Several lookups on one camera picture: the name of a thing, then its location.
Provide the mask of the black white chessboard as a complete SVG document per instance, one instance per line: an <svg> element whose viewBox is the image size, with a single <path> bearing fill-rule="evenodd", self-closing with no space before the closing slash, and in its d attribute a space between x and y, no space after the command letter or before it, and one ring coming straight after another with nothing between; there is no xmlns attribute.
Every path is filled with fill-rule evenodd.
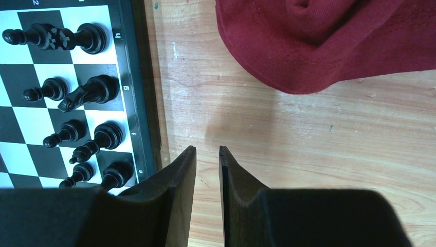
<svg viewBox="0 0 436 247"><path fill-rule="evenodd" d="M143 1L1 1L1 188L118 194L161 166Z"/></svg>

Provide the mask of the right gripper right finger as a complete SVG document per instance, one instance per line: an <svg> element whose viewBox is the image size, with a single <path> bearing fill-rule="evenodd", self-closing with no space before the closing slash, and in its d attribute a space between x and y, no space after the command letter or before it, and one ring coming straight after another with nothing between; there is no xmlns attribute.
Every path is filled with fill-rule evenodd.
<svg viewBox="0 0 436 247"><path fill-rule="evenodd" d="M412 246L394 209L367 189L272 189L219 150L225 246Z"/></svg>

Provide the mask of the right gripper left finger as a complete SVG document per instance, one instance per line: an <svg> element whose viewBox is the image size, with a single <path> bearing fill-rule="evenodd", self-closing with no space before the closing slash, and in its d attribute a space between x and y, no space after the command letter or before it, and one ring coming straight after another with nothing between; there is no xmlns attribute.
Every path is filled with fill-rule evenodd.
<svg viewBox="0 0 436 247"><path fill-rule="evenodd" d="M99 187L2 189L1 246L187 246L196 148L114 196Z"/></svg>

